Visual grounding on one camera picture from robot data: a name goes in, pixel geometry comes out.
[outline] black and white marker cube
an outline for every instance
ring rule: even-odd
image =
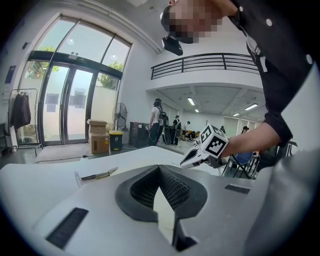
[[[201,150],[216,159],[221,155],[229,142],[222,130],[209,123],[200,133],[200,141]]]

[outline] person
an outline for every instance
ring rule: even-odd
[[[223,125],[221,126],[221,129],[220,129],[220,130],[223,131],[224,134],[226,134],[226,130],[225,130],[225,128],[224,128]]]
[[[171,129],[171,144],[178,145],[179,135],[181,130],[181,122],[179,116],[176,115],[173,120],[172,129]]]
[[[315,20],[311,12],[316,11],[308,4],[265,0],[171,0],[164,9],[162,26],[182,43],[204,37],[223,17],[246,36],[246,48],[261,77],[267,113],[256,129],[231,137],[221,157],[284,146],[293,137],[281,112],[317,56],[317,45],[306,29],[310,22],[305,17]]]
[[[246,133],[246,132],[248,132],[248,131],[249,131],[249,128],[248,128],[247,126],[244,126],[244,127],[242,128],[241,134]]]
[[[159,124],[160,115],[163,112],[162,101],[156,98],[151,110],[151,118],[149,122],[149,146],[156,146],[160,135],[162,134],[163,126]]]
[[[182,138],[184,139],[185,138],[185,135],[187,133],[187,126],[190,125],[190,122],[186,122],[184,125],[183,125],[183,128],[182,128]]]

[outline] backpack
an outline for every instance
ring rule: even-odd
[[[158,123],[160,127],[168,127],[169,126],[169,118],[166,114],[166,112],[161,111],[160,107],[156,107],[159,109],[159,115],[158,115]]]
[[[176,130],[181,130],[181,122],[180,122],[179,119],[176,119],[176,120],[177,120],[178,123],[175,125],[174,128],[175,128]]]

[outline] floor mat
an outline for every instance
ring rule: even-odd
[[[82,157],[77,157],[77,158],[69,158],[69,159],[62,159],[62,160],[41,161],[41,162],[35,162],[35,164],[41,165],[41,164],[69,163],[69,162],[78,162],[81,159]]]
[[[35,159],[36,163],[47,161],[60,161],[92,156],[90,145],[75,144],[62,146],[46,146]]]

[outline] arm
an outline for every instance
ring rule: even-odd
[[[154,119],[155,119],[155,112],[152,112],[150,122],[149,122],[149,130],[151,130]]]
[[[222,152],[225,158],[232,154],[265,150],[277,145],[281,141],[276,131],[267,123],[263,122],[256,129],[229,139],[229,143]]]

